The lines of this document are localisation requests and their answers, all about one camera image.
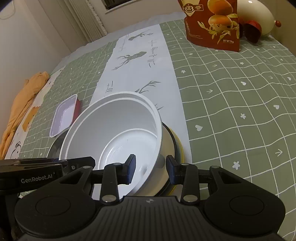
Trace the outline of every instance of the orange cloth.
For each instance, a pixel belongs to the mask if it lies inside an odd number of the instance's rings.
[[[16,129],[33,103],[36,94],[43,88],[48,79],[49,74],[47,72],[38,72],[29,80],[25,80],[23,89],[17,94],[11,107],[7,128],[0,144],[0,160],[5,158]]]

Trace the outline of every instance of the snack bag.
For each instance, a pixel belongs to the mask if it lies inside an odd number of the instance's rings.
[[[187,39],[193,44],[239,51],[237,0],[178,0],[186,13]]]

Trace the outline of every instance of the window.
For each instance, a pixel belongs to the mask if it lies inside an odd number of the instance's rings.
[[[118,5],[121,5],[123,3],[129,2],[131,0],[102,0],[103,4],[105,5],[105,8],[107,10],[110,10],[114,7],[117,7]]]

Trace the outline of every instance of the red knob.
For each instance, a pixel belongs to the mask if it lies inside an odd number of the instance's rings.
[[[279,28],[281,27],[281,22],[280,21],[276,21],[275,23],[276,23],[277,27],[279,27]]]

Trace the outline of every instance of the beige curtain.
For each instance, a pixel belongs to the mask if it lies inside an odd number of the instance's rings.
[[[89,43],[107,35],[106,29],[88,0],[59,0],[59,3],[62,8],[68,8]]]

